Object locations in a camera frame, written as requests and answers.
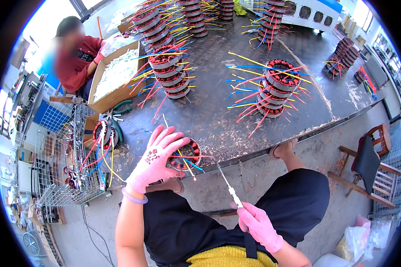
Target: metal grid rack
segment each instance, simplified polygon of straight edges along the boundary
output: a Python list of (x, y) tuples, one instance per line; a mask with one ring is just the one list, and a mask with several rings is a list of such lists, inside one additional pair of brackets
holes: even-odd
[[(391, 126), (390, 129), (390, 141), (392, 149), (386, 154), (381, 162), (391, 165), (401, 172), (401, 120)], [(397, 220), (398, 223), (401, 221), (401, 175), (396, 178), (396, 189), (395, 196), (392, 202), (395, 204), (394, 209), (389, 209), (376, 201), (373, 202), (373, 218)]]
[[(79, 172), (89, 153), (89, 149), (83, 146), (83, 135), (86, 118), (92, 114), (92, 110), (84, 105), (68, 103), (51, 102), (46, 109), (40, 123), (43, 130), (37, 133), (32, 178), (37, 207), (79, 206), (103, 193), (98, 172), (93, 171), (96, 164)], [(93, 162), (94, 151), (86, 164)], [(77, 177), (74, 188), (66, 182), (64, 167)]]

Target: gloved hand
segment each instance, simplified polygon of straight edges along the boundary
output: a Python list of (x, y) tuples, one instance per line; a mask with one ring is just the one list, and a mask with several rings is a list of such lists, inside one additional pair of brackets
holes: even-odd
[(237, 211), (241, 230), (250, 233), (270, 253), (281, 249), (283, 238), (273, 229), (267, 213), (250, 203), (242, 202), (242, 204), (244, 207)]
[(126, 179), (126, 187), (133, 189), (141, 194), (146, 192), (146, 187), (160, 179), (171, 177), (184, 177), (184, 172), (166, 168), (166, 161), (178, 148), (188, 144), (189, 138), (182, 138), (182, 132), (176, 132), (175, 127), (171, 126), (163, 130), (163, 125), (159, 125), (151, 134), (147, 144), (147, 149)]
[(98, 63), (104, 58), (105, 56), (103, 56), (101, 54), (101, 50), (98, 52), (98, 55), (94, 58), (94, 62), (96, 63), (96, 65), (98, 65)]

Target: concrete floor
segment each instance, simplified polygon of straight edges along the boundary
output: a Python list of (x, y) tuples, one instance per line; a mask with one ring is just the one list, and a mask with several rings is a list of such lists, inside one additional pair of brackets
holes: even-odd
[[(337, 162), (343, 156), (338, 150), (340, 145), (356, 150), (358, 139), (381, 123), (389, 125), (389, 120), (383, 104), (379, 103), (368, 112), (340, 126), (297, 143), (295, 152), (308, 168), (326, 174), (329, 170), (337, 169)], [(349, 159), (343, 174), (350, 180), (353, 177), (350, 171), (352, 161), (353, 158)], [(244, 162), (243, 167), (242, 180), (237, 165), (224, 168), (223, 172), (240, 199), (252, 204), (257, 202), (276, 178), (286, 173), (286, 167), (282, 161), (272, 161), (267, 155)], [(199, 175), (197, 179), (197, 181), (183, 180), (186, 188), (183, 196), (194, 210), (216, 211), (230, 208), (232, 198), (218, 171)], [(330, 189), (331, 200), (324, 219), (305, 236), (303, 242), (297, 245), (297, 248), (305, 253), (312, 263), (323, 254), (333, 253), (345, 228), (353, 226), (358, 214), (367, 216), (372, 209), (372, 202), (357, 192), (352, 192), (346, 198), (348, 189), (335, 184), (331, 179)], [(92, 200), (90, 206), (86, 208), (87, 222), (105, 238), (115, 266), (117, 259), (114, 231), (119, 211), (118, 202), (121, 199), (121, 192), (113, 191), (113, 196), (108, 199), (100, 196)], [(64, 214), (67, 224), (53, 225), (52, 228), (66, 266), (109, 266), (106, 259), (91, 243), (82, 220), (81, 208), (64, 208)], [(228, 228), (234, 227), (238, 222), (237, 216), (216, 219)], [(102, 252), (107, 254), (102, 239), (93, 232), (92, 238)], [(155, 266), (148, 254), (147, 260), (150, 266)]]

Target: white machine cabinet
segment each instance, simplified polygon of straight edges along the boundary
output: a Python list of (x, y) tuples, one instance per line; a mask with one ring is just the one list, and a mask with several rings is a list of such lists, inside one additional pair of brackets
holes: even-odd
[[(239, 0), (244, 8), (265, 8), (262, 7), (263, 0)], [(285, 1), (285, 12), (282, 23), (294, 24), (318, 29), (323, 32), (330, 32), (338, 23), (342, 5), (336, 0), (291, 0)]]

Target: yellow shirt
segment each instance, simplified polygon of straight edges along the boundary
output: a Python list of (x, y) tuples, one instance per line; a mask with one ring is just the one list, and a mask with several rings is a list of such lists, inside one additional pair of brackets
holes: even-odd
[(238, 246), (216, 247), (187, 259), (190, 267), (278, 267), (266, 253), (257, 251), (257, 259), (247, 258), (245, 248)]

